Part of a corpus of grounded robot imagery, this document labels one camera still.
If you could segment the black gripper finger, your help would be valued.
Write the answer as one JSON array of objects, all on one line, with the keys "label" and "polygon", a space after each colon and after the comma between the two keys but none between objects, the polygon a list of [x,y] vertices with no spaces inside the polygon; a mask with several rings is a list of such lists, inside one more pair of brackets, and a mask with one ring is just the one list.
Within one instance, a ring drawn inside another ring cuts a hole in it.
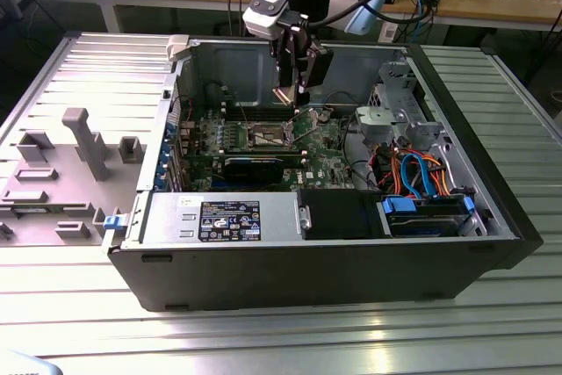
[{"label": "black gripper finger", "polygon": [[275,60],[277,69],[277,86],[288,88],[295,80],[295,35],[292,26],[281,24],[277,38],[270,41],[270,56]]},{"label": "black gripper finger", "polygon": [[304,27],[294,33],[293,47],[296,90],[304,94],[323,84],[334,52]]}]

